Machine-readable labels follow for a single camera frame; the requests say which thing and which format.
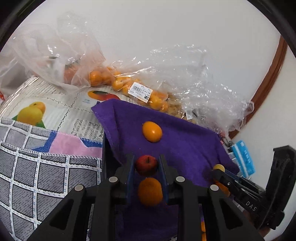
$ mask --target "blue tissue pack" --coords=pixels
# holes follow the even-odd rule
[[[248,148],[243,141],[238,141],[231,147],[243,177],[248,178],[255,173],[253,160],[250,156]]]

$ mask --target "lace tablecloth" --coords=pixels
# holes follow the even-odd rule
[[[90,91],[115,94],[121,100],[131,102],[130,98],[114,92],[109,86],[66,93],[38,77],[31,77],[1,105],[0,117],[13,118],[24,107],[40,101],[46,106],[42,121],[47,129],[102,142],[104,130],[91,110],[97,100],[89,97]]]

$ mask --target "purple cloth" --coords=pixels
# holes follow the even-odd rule
[[[97,103],[93,112],[102,124],[115,158],[125,163],[124,156],[133,152],[158,157],[164,154],[169,166],[195,185],[212,184],[210,171],[215,164],[222,164],[232,173],[239,169],[223,149],[218,135],[211,130],[185,120],[146,107],[111,99]],[[157,143],[150,143],[142,134],[142,124],[153,121],[163,136]],[[135,173],[134,194],[131,205],[122,211],[122,221],[117,223],[121,241],[160,241],[177,234],[178,207],[164,202],[156,207],[144,207],[136,191],[143,178]]]

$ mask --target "barcode sticker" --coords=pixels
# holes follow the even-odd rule
[[[141,85],[137,82],[134,82],[128,91],[128,94],[138,98],[139,100],[145,103],[148,102],[151,93],[152,89],[149,89],[146,86]]]
[[[186,111],[186,118],[187,118],[187,120],[193,119],[192,111],[191,110],[187,110]]]

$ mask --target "gray square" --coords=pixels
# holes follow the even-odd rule
[[[87,165],[87,166],[96,167],[96,159],[70,158],[70,164]]]
[[[85,187],[97,185],[96,171],[70,168],[68,191],[71,191],[77,184],[82,184]]]
[[[43,221],[61,200],[37,193],[37,219]]]
[[[11,150],[11,151],[17,151],[16,148],[13,148],[12,146],[2,142],[1,146],[4,146],[6,149]]]
[[[1,119],[1,123],[5,124],[5,125],[11,125],[13,123],[12,119],[8,119],[8,118],[2,118]]]
[[[15,167],[15,180],[28,186],[34,186],[37,162],[18,157]]]
[[[25,146],[25,149],[32,150],[32,149],[35,149],[37,147],[44,146],[45,143],[46,143],[46,140],[40,140],[40,139],[36,139],[36,138],[33,138],[33,137],[29,137],[28,141],[27,141],[27,144]]]
[[[27,151],[19,150],[19,153],[24,154],[26,156],[30,156],[30,157],[38,157],[38,154],[30,153],[30,152],[27,152]]]
[[[33,217],[33,192],[19,186],[12,187],[12,208],[24,215]]]
[[[41,158],[44,160],[66,163],[65,156],[41,156]]]
[[[7,206],[9,206],[9,186],[10,182],[0,178],[0,201]]]
[[[33,126],[31,133],[38,135],[38,136],[42,136],[42,137],[49,137],[50,135],[50,130],[46,130],[44,128],[40,128],[40,127],[36,127]]]
[[[22,147],[22,145],[24,144],[25,138],[26,138],[25,134],[22,134],[18,131],[10,129],[5,142],[15,147]]]
[[[16,237],[21,240],[27,240],[34,231],[34,224],[15,214],[12,215],[12,219]]]
[[[14,127],[17,127],[17,128],[20,128],[20,129],[22,129],[22,130],[24,130],[24,131],[28,131],[29,128],[30,128],[29,125],[24,124],[24,123],[21,123],[21,122],[18,122],[18,121],[16,121],[16,122],[13,124],[13,126],[14,126]]]
[[[10,225],[10,214],[9,214],[9,211],[0,206],[0,219],[1,221],[3,222],[5,228],[11,232],[11,225]]]
[[[6,132],[7,132],[7,130],[8,130],[8,127],[0,126],[0,140],[3,141],[4,136],[5,136]]]
[[[37,187],[43,190],[63,193],[65,168],[41,163]]]
[[[0,173],[11,177],[15,156],[0,150]]]

